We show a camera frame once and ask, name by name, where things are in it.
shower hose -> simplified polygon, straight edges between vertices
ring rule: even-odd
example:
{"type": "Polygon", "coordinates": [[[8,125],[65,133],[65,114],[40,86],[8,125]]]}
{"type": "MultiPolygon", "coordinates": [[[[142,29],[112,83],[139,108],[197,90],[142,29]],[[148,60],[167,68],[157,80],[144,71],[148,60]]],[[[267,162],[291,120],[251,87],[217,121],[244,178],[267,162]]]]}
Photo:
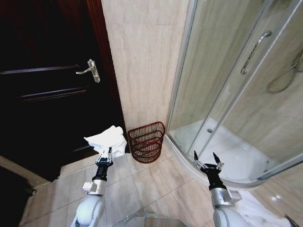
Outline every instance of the shower hose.
{"type": "Polygon", "coordinates": [[[294,61],[293,61],[293,64],[291,67],[289,67],[287,70],[285,70],[281,75],[279,75],[277,78],[273,79],[272,81],[270,81],[270,83],[267,85],[267,91],[269,93],[280,93],[284,90],[286,90],[291,84],[292,82],[294,81],[294,78],[297,74],[297,72],[303,72],[303,71],[300,71],[297,67],[298,65],[300,64],[301,60],[303,58],[303,50],[301,50],[297,55],[296,57],[294,58],[294,61]],[[282,89],[280,90],[272,90],[271,87],[273,86],[273,84],[279,80],[283,75],[285,75],[286,73],[288,73],[290,70],[294,69],[294,72],[293,74],[291,75],[288,83],[286,84],[285,87],[283,87],[282,89]]]}

white towel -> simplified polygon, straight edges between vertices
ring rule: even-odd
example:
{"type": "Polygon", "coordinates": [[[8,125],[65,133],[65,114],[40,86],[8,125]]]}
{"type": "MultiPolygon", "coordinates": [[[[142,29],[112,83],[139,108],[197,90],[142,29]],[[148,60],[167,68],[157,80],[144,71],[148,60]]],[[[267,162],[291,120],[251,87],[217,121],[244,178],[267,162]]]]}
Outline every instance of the white towel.
{"type": "Polygon", "coordinates": [[[113,158],[123,156],[125,154],[126,140],[123,136],[121,127],[111,126],[100,134],[84,137],[90,146],[99,154],[107,153],[112,148],[113,158]]]}

glass panel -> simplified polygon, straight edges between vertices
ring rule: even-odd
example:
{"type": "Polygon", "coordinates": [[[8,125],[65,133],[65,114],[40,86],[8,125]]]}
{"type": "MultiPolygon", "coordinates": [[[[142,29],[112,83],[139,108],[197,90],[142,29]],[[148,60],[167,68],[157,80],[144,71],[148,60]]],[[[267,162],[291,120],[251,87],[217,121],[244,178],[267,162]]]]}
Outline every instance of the glass panel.
{"type": "Polygon", "coordinates": [[[246,57],[241,57],[209,114],[209,121],[220,122],[222,116],[225,117],[213,132],[200,160],[214,163],[212,153],[215,152],[225,163],[220,174],[225,180],[250,183],[303,151],[303,73],[298,72],[300,66],[277,81],[281,89],[295,75],[286,90],[270,93],[267,89],[271,81],[292,66],[303,49],[302,5],[277,36],[280,26],[286,22],[285,17],[289,17],[296,4],[297,1],[278,0],[268,6],[242,56],[249,55],[264,31],[273,31],[267,44],[271,44],[275,37],[277,39],[258,67],[258,57],[254,56],[255,63],[251,63],[245,76],[240,74],[240,70],[246,57]]]}
{"type": "MultiPolygon", "coordinates": [[[[263,9],[262,0],[198,0],[169,134],[188,153],[263,9]]],[[[206,142],[208,134],[203,137],[206,142]]]]}

wastebasket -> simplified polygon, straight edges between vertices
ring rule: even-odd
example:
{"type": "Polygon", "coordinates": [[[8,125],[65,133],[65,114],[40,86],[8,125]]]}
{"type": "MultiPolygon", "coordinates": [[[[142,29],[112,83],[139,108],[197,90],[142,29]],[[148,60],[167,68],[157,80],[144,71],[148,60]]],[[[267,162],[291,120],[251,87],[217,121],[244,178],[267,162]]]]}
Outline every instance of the wastebasket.
{"type": "Polygon", "coordinates": [[[141,163],[150,163],[160,156],[165,126],[162,122],[155,122],[128,131],[132,156],[141,163]]]}

chrome handle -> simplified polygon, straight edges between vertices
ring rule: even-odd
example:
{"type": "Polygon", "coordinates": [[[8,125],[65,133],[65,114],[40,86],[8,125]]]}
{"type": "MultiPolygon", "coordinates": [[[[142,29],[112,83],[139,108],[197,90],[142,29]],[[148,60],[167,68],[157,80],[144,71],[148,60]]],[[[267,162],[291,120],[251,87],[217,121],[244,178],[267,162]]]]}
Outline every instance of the chrome handle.
{"type": "Polygon", "coordinates": [[[87,63],[89,65],[89,68],[87,70],[82,71],[82,72],[76,72],[76,74],[84,74],[86,72],[91,71],[91,73],[93,74],[95,82],[99,83],[100,82],[100,77],[99,77],[99,74],[98,74],[98,70],[97,70],[95,61],[93,61],[92,59],[89,59],[89,61],[87,63]]]}
{"type": "Polygon", "coordinates": [[[76,72],[76,74],[84,74],[84,73],[89,72],[89,71],[90,71],[90,68],[88,68],[87,70],[84,70],[82,72],[76,72]]]}
{"type": "Polygon", "coordinates": [[[266,32],[264,32],[264,33],[260,36],[260,38],[259,38],[258,41],[256,42],[254,48],[253,48],[252,51],[250,52],[250,55],[248,56],[246,62],[244,63],[244,65],[243,65],[242,68],[241,68],[241,71],[240,71],[240,72],[241,72],[242,75],[245,75],[245,74],[247,73],[246,68],[247,68],[247,66],[248,66],[248,64],[249,64],[249,62],[250,62],[250,60],[251,60],[252,57],[254,56],[255,52],[257,51],[257,49],[258,49],[259,46],[261,45],[262,41],[263,41],[265,38],[270,37],[271,34],[272,34],[271,31],[266,31],[266,32]]]}

